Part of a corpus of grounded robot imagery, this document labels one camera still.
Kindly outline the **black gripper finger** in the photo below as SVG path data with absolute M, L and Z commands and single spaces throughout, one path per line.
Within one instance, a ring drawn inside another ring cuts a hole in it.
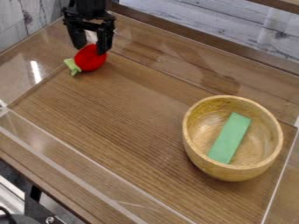
M 67 24 L 68 34 L 71 42 L 75 48 L 79 50 L 88 43 L 86 31 L 76 27 L 74 24 Z
M 112 47 L 115 26 L 108 25 L 98 29 L 98 54 L 103 55 Z

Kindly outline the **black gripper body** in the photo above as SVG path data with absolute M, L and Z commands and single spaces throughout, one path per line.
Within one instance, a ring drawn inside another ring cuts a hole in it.
M 70 0 L 62 9 L 64 24 L 71 30 L 115 30 L 115 16 L 108 12 L 112 0 Z

